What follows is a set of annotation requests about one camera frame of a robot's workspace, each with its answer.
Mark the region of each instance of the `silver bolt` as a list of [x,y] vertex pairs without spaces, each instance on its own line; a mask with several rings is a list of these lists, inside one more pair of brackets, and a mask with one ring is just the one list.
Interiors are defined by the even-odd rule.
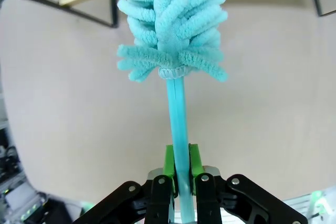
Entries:
[[130,186],[130,187],[128,188],[128,191],[135,191],[135,186]]
[[208,175],[203,175],[201,178],[202,181],[206,182],[209,180],[209,176]]
[[165,183],[166,182],[166,180],[164,179],[164,178],[160,178],[159,179],[159,184],[163,184],[163,183]]
[[231,180],[232,184],[234,185],[238,185],[240,183],[239,179],[238,178],[234,178]]

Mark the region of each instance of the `metal frame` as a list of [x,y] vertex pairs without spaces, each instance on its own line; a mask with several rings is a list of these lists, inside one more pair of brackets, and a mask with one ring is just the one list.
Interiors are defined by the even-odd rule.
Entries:
[[89,21],[96,22],[96,23],[98,23],[100,25],[103,25],[103,26],[107,26],[107,27],[111,27],[111,28],[117,28],[118,25],[119,25],[118,8],[117,8],[117,1],[118,0],[110,0],[110,12],[111,12],[112,24],[108,23],[108,22],[106,22],[106,21],[104,21],[100,18],[96,18],[96,17],[93,17],[91,15],[88,15],[84,12],[79,11],[79,10],[75,10],[69,5],[60,5],[59,3],[51,1],[51,0],[30,0],[30,1],[40,3],[40,4],[43,4],[43,5],[58,9],[58,10],[62,10],[66,13],[70,13],[70,14],[76,15],[78,17],[87,19]]
[[329,16],[331,14],[336,13],[336,10],[333,10],[333,11],[328,12],[328,13],[323,13],[320,0],[314,0],[314,4],[315,4],[316,12],[317,12],[319,17],[325,17],[325,16]]

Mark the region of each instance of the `microfiber duster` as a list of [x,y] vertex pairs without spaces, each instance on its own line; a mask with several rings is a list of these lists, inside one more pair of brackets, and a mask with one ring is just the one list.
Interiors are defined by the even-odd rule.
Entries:
[[189,184],[189,152],[184,98],[184,76],[193,70],[208,73],[218,81],[227,74],[219,67],[218,24],[227,19],[221,9],[225,0],[120,0],[119,9],[128,15],[134,46],[121,45],[118,62],[130,70],[129,79],[141,82],[158,67],[166,80],[174,159],[179,184],[183,222],[194,221]]

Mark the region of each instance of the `black metal table leg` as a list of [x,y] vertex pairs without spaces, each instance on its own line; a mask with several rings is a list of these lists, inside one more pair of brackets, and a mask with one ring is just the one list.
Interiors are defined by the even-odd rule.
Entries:
[[315,4],[316,12],[317,12],[319,17],[325,17],[325,16],[329,16],[331,14],[336,13],[336,10],[333,10],[333,11],[328,12],[328,13],[323,13],[320,0],[314,0],[314,4]]
[[58,3],[50,1],[50,0],[30,0],[30,1],[34,1],[36,3],[40,3],[40,4],[43,4],[43,5],[58,9],[58,10],[62,10],[66,13],[70,13],[70,14],[76,15],[78,17],[85,18],[89,21],[96,22],[96,23],[98,23],[100,25],[103,25],[103,26],[107,26],[107,27],[117,27],[118,26],[117,0],[114,0],[114,2],[111,2],[111,4],[112,4],[112,6],[111,6],[112,10],[111,11],[113,11],[117,14],[117,15],[114,15],[114,17],[112,19],[112,24],[110,24],[110,23],[108,23],[108,22],[106,22],[102,19],[99,19],[99,18],[93,17],[91,15],[88,15],[84,12],[79,11],[79,10],[72,9],[71,6],[68,6],[68,5],[59,5]]

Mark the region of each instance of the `screw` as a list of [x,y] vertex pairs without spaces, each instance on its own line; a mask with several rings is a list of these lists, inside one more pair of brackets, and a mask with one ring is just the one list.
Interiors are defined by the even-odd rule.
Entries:
[[128,188],[128,191],[135,191],[135,186],[130,186],[130,187]]
[[208,175],[203,175],[201,178],[202,181],[206,182],[209,180],[209,176]]
[[234,178],[231,180],[232,184],[234,185],[238,185],[240,183],[239,179],[238,178]]

